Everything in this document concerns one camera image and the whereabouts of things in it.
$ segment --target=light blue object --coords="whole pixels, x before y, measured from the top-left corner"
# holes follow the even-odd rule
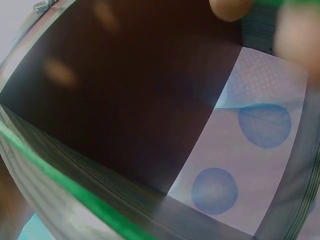
[[[255,104],[239,109],[239,126],[248,141],[271,149],[280,146],[291,131],[288,110],[275,104]]]
[[[34,214],[21,231],[18,240],[56,240],[40,218]]]
[[[221,168],[207,168],[195,178],[191,197],[194,205],[208,215],[227,212],[238,199],[238,186],[232,175]]]
[[[315,196],[315,199],[310,207],[309,214],[311,214],[313,212],[313,210],[315,210],[316,205],[317,205],[317,196]]]

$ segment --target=blue circle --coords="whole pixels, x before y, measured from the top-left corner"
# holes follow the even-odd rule
[[[309,214],[312,213],[312,211],[316,208],[316,205],[317,205],[317,196],[315,196],[315,198],[313,200],[313,203],[312,203],[310,210],[309,210]]]
[[[221,168],[200,172],[192,185],[194,205],[208,215],[223,214],[236,203],[238,186],[232,175]]]
[[[238,121],[246,139],[264,149],[280,146],[291,130],[288,110],[275,104],[242,107],[238,113]]]

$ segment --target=green strip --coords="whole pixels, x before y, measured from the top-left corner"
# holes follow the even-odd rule
[[[256,0],[257,3],[265,4],[265,5],[274,5],[281,6],[284,3],[291,4],[317,4],[320,5],[320,0]]]
[[[298,208],[296,216],[283,240],[297,239],[310,211],[310,207],[316,197],[320,184],[320,146],[318,147],[310,179],[306,187],[302,202]]]
[[[76,199],[116,231],[121,237],[126,240],[155,240],[154,237],[134,225],[106,202],[40,158],[10,129],[8,129],[2,121],[0,121],[0,134],[2,134],[31,163],[35,164],[44,174],[70,192]]]

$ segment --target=dark brown panel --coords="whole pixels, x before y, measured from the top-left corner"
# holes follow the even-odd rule
[[[241,49],[239,22],[207,0],[117,0],[112,33],[77,0],[43,34],[0,103],[91,159],[167,192],[189,156]],[[54,57],[77,75],[69,91],[45,74]]]

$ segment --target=finger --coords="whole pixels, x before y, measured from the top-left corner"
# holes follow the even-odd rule
[[[311,83],[320,84],[320,8],[316,5],[286,5],[278,15],[276,54],[309,71]]]
[[[234,22],[244,17],[253,0],[209,0],[213,13],[226,22]]]

